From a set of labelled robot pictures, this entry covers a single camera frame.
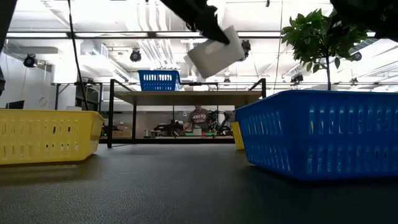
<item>gray t-shirt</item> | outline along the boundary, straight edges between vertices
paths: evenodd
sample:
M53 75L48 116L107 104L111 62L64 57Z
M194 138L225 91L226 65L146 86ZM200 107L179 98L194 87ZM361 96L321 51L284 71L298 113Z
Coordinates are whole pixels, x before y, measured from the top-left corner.
M188 122L192 124L192 128L198 127L207 130L208 126L208 110L201 109L200 111L194 110L189 114Z

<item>plastic basket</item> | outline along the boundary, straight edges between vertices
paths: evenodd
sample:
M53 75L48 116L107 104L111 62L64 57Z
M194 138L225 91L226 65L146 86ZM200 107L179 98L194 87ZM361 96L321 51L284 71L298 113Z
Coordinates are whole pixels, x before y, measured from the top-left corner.
M231 123L232 132L234 133L234 140L237 149L244 149L241 129L238 122Z
M84 160L103 122L90 111L0 110L0 165Z
M176 70L139 70L142 91L175 91L181 88Z
M398 94L284 91L236 110L250 163L301 180L398 176Z

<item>potted plant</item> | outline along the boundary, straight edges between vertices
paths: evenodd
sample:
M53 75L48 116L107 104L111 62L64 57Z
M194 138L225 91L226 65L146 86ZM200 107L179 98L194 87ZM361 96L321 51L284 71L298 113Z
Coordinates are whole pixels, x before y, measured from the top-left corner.
M282 43L292 45L294 59L300 60L300 64L316 73L325 69L328 75L328 90L330 83L330 59L335 58L336 68L340 66L340 58L353 61L349 50L355 43L366 40L366 30L360 30L357 26L341 29L339 33L330 34L330 28L339 26L332 24L332 18L336 15L333 11L330 16L322 15L322 10L317 9L307 16L298 14L296 19L290 17L290 26L282 29L284 37Z

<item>computer monitor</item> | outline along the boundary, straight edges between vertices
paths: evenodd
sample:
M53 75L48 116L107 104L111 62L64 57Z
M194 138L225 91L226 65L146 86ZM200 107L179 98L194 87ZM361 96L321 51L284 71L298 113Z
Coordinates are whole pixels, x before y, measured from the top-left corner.
M16 102L11 102L6 104L6 109L24 109L24 105L25 105L25 101L21 100L21 101L16 101Z

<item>white foam block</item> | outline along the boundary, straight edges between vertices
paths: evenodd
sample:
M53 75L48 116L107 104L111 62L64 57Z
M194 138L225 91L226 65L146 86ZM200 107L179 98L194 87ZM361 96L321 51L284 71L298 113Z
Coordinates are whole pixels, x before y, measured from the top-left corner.
M188 52L188 64L194 64L203 78L208 78L244 57L242 45L234 26L224 30L229 45L207 40Z

